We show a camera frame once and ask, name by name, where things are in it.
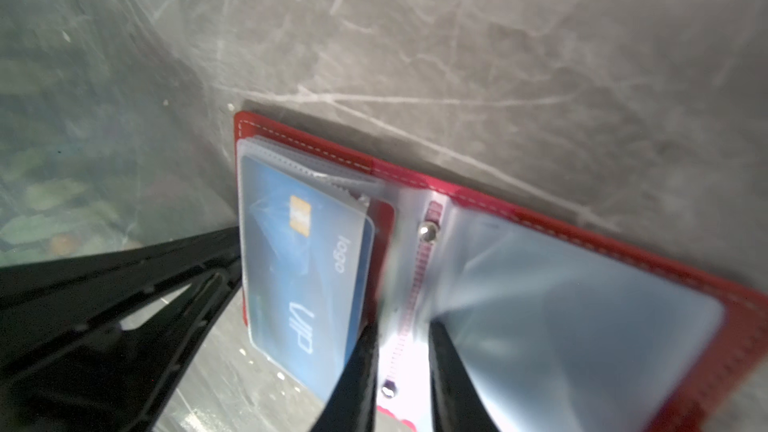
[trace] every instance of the silver rivet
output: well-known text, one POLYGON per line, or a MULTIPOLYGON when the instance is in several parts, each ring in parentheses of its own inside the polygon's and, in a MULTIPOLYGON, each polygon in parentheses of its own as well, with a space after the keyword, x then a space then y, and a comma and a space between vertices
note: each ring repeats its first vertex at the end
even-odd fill
POLYGON ((382 394, 388 399, 395 397, 397 395, 397 387, 395 387, 395 383, 391 380, 385 381, 382 386, 382 394))
POLYGON ((418 225, 418 240, 433 244, 440 233, 440 226, 430 220, 425 220, 418 225))

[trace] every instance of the credit card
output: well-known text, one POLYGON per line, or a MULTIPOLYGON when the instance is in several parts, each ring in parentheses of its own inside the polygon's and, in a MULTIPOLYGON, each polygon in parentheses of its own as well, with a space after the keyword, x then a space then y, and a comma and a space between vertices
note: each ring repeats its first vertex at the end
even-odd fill
POLYGON ((357 340, 374 225, 311 178, 239 160, 251 341, 327 400, 357 340))

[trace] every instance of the gray marble surface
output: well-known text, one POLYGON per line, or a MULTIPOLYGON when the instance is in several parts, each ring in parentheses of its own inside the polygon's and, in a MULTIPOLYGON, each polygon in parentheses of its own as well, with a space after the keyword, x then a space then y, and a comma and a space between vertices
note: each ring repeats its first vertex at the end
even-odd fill
MULTIPOLYGON (((768 292, 767 1, 2 0, 0 261, 234 223, 249 108, 768 292)), ((158 430, 318 413, 237 307, 158 430)))

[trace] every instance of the wallet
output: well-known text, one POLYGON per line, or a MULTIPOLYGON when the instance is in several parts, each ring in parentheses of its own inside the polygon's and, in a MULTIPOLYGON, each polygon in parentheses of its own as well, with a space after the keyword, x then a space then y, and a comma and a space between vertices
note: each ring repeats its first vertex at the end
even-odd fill
POLYGON ((768 352, 759 292, 253 112, 234 131, 244 318, 254 346, 321 399, 370 321, 379 409, 419 432, 432 430, 432 321, 498 428, 519 432, 698 430, 768 352), (247 225, 278 189, 277 218, 247 225), (320 252, 282 262, 264 245, 312 240, 320 252))

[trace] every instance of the card chip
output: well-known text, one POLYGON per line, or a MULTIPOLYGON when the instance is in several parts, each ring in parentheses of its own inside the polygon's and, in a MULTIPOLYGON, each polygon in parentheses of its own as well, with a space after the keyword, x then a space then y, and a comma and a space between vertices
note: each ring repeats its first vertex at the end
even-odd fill
POLYGON ((310 236, 310 224, 312 217, 312 206, 302 199, 290 197, 290 226, 293 230, 303 235, 310 236))

